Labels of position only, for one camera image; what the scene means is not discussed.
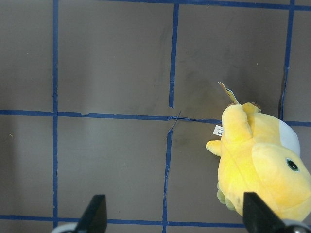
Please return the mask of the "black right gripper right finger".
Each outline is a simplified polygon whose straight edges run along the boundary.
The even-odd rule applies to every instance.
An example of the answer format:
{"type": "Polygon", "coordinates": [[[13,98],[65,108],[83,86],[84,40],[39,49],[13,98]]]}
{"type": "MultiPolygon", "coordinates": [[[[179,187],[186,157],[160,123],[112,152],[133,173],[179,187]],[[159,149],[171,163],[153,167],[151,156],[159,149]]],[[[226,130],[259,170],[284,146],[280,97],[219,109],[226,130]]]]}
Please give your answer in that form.
{"type": "Polygon", "coordinates": [[[285,223],[255,193],[243,195],[243,223],[249,233],[288,233],[285,223]]]}

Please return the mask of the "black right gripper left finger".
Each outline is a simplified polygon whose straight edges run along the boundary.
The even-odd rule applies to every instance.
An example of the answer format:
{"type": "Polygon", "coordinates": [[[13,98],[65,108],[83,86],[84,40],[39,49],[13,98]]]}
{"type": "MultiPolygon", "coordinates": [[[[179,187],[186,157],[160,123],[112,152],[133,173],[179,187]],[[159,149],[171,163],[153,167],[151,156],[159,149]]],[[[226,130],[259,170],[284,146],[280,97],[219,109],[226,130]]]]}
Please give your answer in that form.
{"type": "Polygon", "coordinates": [[[104,233],[107,228],[105,194],[94,195],[75,227],[76,233],[104,233]]]}

